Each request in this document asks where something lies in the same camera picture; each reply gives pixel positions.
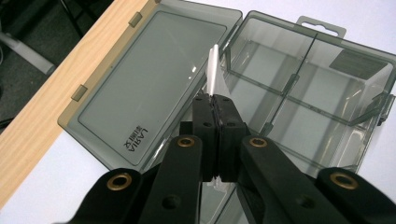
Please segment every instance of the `brass insert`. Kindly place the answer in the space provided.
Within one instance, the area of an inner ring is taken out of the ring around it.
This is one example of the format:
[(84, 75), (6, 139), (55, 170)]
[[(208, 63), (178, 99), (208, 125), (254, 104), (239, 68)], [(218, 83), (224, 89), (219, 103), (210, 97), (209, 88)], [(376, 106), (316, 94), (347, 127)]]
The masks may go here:
[(267, 141), (262, 138), (250, 138), (249, 143), (254, 147), (266, 147)]
[(330, 180), (344, 189), (356, 189), (359, 186), (358, 182), (354, 178), (340, 172), (331, 174)]
[(194, 140), (190, 137), (183, 137), (178, 139), (177, 144), (180, 147), (192, 147), (194, 145)]
[(107, 181), (107, 187), (111, 190), (122, 190), (128, 188), (132, 183), (132, 177), (127, 173), (113, 175)]

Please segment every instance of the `screw hole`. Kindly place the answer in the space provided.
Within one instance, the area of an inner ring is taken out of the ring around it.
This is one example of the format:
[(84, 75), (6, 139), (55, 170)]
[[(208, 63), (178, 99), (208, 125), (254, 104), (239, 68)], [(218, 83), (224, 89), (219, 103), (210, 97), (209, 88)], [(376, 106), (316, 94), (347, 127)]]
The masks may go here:
[(254, 147), (266, 147), (267, 142), (262, 138), (251, 138), (249, 143)]
[(176, 209), (180, 206), (180, 198), (176, 195), (169, 195), (163, 199), (163, 208), (168, 210)]
[(122, 190), (128, 188), (132, 183), (132, 178), (127, 173), (113, 175), (107, 181), (107, 187), (111, 190)]
[(309, 196), (307, 195), (300, 195), (298, 198), (296, 198), (297, 204), (299, 204), (303, 208), (314, 208), (315, 207), (315, 202), (312, 200)]
[(177, 144), (180, 147), (192, 147), (194, 145), (194, 140), (189, 137), (180, 138), (177, 140)]
[(354, 178), (340, 172), (331, 174), (330, 180), (343, 189), (356, 189), (359, 186)]

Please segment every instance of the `hanging hole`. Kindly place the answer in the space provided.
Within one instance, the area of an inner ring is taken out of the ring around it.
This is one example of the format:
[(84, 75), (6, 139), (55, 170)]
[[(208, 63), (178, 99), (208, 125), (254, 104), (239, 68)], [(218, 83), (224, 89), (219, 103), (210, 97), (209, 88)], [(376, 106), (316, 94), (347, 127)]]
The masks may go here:
[(338, 32), (335, 32), (334, 30), (329, 30), (323, 25), (314, 25), (305, 21), (302, 23), (302, 26), (322, 32), (327, 35), (339, 36)]

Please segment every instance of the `black plastic arm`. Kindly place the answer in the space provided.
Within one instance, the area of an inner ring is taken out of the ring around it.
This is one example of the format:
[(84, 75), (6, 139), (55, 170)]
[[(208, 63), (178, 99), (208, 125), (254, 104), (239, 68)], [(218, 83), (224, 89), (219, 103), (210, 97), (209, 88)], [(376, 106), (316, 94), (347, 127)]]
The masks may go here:
[[(247, 172), (239, 177), (238, 197), (249, 223), (349, 223), (272, 140), (247, 136), (240, 156)], [(261, 215), (257, 204), (264, 204)]]

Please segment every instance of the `printed logo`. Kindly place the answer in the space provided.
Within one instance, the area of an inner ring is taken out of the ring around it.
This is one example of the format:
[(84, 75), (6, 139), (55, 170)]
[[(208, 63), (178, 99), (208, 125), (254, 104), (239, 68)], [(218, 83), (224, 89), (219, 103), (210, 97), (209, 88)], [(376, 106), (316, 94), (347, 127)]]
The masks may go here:
[(140, 125), (137, 126), (126, 140), (124, 144), (125, 148), (128, 151), (135, 151), (142, 142), (142, 140), (145, 138), (145, 134), (148, 132), (149, 131), (147, 129), (140, 127)]

